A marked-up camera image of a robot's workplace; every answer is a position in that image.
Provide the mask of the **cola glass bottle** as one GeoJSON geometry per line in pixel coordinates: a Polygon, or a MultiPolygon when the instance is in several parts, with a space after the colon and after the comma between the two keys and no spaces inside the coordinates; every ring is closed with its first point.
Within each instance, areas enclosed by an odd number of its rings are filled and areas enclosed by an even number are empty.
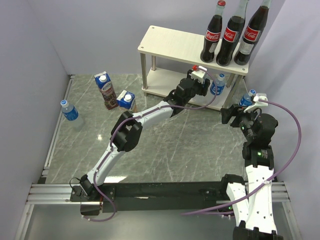
{"type": "Polygon", "coordinates": [[[222,67],[231,63],[233,53],[245,26],[248,2],[248,0],[241,0],[235,13],[227,23],[220,50],[216,57],[216,63],[222,67]]]}
{"type": "Polygon", "coordinates": [[[211,63],[215,57],[215,50],[220,41],[223,24],[223,12],[226,6],[224,0],[219,0],[216,5],[215,13],[210,20],[204,35],[203,49],[200,59],[205,63],[211,63]]]}
{"type": "Polygon", "coordinates": [[[272,0],[263,0],[257,11],[249,20],[242,40],[240,41],[238,51],[234,56],[234,62],[236,64],[244,66],[249,62],[252,52],[266,27],[271,3],[272,0]]]}

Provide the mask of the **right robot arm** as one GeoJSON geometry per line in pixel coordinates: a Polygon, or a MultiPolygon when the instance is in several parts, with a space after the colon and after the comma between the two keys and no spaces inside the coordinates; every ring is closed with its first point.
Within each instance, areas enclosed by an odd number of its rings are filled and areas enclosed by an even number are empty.
{"type": "Polygon", "coordinates": [[[278,121],[261,109],[249,111],[232,105],[222,108],[221,122],[240,128],[246,141],[242,157],[247,181],[241,176],[226,174],[219,187],[222,198],[233,202],[236,226],[234,240],[282,240],[274,221],[272,204],[272,175],[274,154],[270,145],[278,121]]]}

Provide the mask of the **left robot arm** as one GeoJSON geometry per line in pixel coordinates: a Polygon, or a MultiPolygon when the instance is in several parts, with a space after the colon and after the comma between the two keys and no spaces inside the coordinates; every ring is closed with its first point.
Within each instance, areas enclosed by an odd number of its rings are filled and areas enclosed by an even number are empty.
{"type": "Polygon", "coordinates": [[[91,171],[77,179],[79,186],[71,186],[71,193],[83,195],[88,201],[96,200],[109,172],[125,153],[138,145],[142,131],[189,110],[186,105],[192,98],[207,95],[211,78],[206,68],[195,65],[157,105],[137,113],[123,112],[111,131],[105,152],[91,171]]]}

